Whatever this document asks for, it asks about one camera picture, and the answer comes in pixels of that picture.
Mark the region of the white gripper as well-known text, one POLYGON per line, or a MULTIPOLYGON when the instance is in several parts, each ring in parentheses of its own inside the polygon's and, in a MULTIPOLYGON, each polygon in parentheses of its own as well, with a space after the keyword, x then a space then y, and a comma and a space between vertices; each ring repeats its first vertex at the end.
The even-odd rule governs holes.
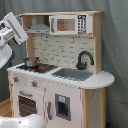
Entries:
POLYGON ((3 22, 6 24, 7 27, 13 30, 14 39, 18 45, 21 45, 28 39, 26 32, 23 30, 22 26, 19 24, 12 12, 8 13, 3 18, 3 22))

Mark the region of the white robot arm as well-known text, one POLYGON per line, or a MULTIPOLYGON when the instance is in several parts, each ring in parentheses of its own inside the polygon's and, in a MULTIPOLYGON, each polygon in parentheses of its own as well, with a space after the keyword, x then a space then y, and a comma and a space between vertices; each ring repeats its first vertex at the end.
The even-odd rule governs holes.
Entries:
MULTIPOLYGON (((28 40, 26 32, 12 12, 0 21, 0 69, 11 59, 13 50, 7 44, 11 39, 18 45, 28 40)), ((45 128, 45 125, 43 118, 37 114, 19 118, 0 116, 0 128, 45 128)))

